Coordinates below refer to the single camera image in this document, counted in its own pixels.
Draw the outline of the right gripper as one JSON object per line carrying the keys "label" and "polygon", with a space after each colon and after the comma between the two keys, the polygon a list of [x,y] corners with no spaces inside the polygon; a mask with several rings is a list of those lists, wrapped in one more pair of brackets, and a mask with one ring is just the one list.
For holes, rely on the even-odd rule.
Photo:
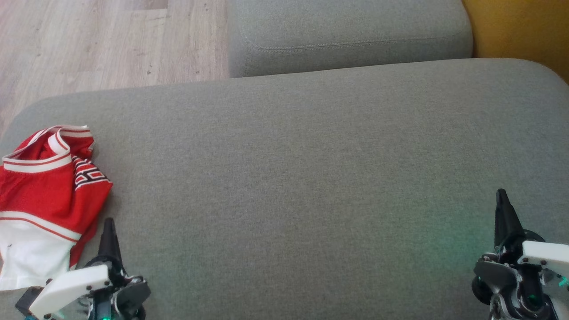
{"label": "right gripper", "polygon": [[507,192],[496,192],[494,246],[474,267],[472,292],[490,320],[558,320],[560,303],[543,291],[560,278],[560,245],[524,230]]}

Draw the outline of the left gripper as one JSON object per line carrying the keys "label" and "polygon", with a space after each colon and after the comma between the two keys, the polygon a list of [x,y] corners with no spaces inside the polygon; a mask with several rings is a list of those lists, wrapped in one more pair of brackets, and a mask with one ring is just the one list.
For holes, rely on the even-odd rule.
{"label": "left gripper", "polygon": [[120,243],[116,233],[114,219],[104,221],[98,261],[95,267],[106,267],[108,280],[103,287],[90,290],[88,294],[88,320],[145,320],[144,302],[150,297],[151,290],[142,276],[130,277],[124,272]]}

